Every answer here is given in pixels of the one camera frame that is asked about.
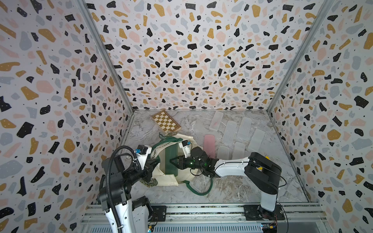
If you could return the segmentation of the pink translucent case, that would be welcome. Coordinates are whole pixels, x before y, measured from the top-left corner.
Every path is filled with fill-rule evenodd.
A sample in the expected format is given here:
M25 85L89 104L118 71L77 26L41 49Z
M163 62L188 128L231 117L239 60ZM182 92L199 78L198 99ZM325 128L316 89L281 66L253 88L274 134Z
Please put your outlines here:
M207 134L204 137L204 146L203 146L204 151L206 154L211 157L211 158L216 158L215 155L215 136Z

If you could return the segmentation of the cream canvas tote bag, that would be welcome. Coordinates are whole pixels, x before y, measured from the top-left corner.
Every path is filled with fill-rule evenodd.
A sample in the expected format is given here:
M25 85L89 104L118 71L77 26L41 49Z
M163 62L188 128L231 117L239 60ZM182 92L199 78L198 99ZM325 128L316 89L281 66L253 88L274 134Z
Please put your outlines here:
M170 162L170 160L175 160L179 156L185 156L181 148L183 141L187 142L187 152L190 152L193 148L200 148L194 138L182 134L171 134L168 136L159 134L159 138L160 141L152 146L152 152L148 156L150 159L157 160L159 164L154 169L150 181L141 180L140 182L147 187L178 186L180 184L185 184L192 193L198 196L209 194L213 187L212 178L210 179L208 189L204 192L199 192L190 185L190 182L196 176L200 175L198 169L182 171Z

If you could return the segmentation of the dark green case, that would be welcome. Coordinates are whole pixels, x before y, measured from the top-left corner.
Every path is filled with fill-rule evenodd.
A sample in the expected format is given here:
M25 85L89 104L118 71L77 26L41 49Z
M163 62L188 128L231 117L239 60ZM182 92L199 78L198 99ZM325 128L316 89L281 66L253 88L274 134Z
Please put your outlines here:
M178 168L171 163L175 161L175 158L178 156L178 145L174 144L168 146L165 149L165 174L166 175L174 175L175 177L178 175Z

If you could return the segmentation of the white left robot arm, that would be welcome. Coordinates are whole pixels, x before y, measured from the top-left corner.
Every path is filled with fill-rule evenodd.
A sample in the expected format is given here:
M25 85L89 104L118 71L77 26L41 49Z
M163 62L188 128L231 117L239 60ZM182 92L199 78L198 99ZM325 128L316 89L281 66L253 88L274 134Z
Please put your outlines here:
M156 211L147 197L136 200L131 197L132 186L140 180L150 181L158 161L145 163L143 170L136 171L131 164L127 169L115 159L109 167L108 160L103 164L104 184L100 188L98 203L107 217L113 233L146 233L152 232L159 222Z

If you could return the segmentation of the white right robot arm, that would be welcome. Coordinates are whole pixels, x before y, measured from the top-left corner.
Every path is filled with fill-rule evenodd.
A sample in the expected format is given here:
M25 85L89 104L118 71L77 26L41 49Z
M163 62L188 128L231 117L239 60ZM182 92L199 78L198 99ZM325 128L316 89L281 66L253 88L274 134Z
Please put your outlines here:
M269 213L275 211L282 169L257 152L237 160L222 160L211 158L201 148L196 147L191 150L190 156L172 158L170 163L180 170L200 170L202 175L209 178L248 177L261 190L261 210Z

